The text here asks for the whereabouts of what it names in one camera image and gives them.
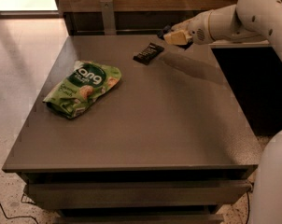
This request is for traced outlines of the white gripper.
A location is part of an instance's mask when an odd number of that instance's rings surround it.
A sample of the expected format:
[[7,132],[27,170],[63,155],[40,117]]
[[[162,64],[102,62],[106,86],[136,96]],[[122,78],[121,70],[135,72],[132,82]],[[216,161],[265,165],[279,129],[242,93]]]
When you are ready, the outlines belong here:
[[187,45],[191,41],[197,45],[210,44],[213,38],[209,32],[211,11],[205,11],[192,19],[177,23],[171,27],[173,32],[163,36],[169,45]]

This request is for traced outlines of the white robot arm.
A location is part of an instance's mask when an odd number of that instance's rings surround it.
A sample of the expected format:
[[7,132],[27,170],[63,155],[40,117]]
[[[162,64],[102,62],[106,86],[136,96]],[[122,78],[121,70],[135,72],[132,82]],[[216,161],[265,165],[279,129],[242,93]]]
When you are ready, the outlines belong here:
[[[171,45],[266,40],[282,62],[282,2],[238,0],[175,24],[163,38]],[[282,224],[282,130],[262,152],[248,224]]]

